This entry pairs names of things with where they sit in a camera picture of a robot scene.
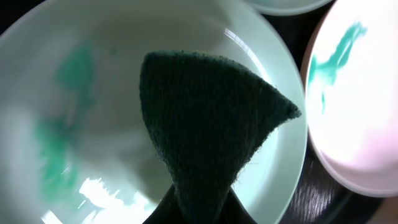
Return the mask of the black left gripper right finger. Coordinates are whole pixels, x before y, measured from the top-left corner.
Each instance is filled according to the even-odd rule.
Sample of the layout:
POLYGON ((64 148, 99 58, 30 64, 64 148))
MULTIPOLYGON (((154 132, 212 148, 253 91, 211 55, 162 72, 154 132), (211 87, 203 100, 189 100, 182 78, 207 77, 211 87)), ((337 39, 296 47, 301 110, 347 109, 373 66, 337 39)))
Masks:
POLYGON ((220 213, 219 224, 257 224, 230 189, 220 213))

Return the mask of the green and yellow sponge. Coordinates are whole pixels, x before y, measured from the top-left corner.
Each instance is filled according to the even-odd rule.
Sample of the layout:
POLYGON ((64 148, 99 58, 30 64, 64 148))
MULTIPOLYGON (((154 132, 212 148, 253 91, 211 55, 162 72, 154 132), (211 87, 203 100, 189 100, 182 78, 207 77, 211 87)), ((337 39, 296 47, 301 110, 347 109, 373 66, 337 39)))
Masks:
POLYGON ((215 223, 238 172, 299 108, 244 65, 155 51, 139 82, 142 117, 188 223, 215 223))

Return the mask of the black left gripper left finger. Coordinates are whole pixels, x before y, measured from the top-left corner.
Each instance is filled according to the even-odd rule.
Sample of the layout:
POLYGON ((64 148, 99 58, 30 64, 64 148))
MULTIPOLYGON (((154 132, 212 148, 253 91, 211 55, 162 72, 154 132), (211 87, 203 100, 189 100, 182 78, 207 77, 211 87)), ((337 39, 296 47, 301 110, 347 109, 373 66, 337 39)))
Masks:
POLYGON ((156 209, 143 224, 185 224, 175 197, 175 187, 171 185, 156 209))

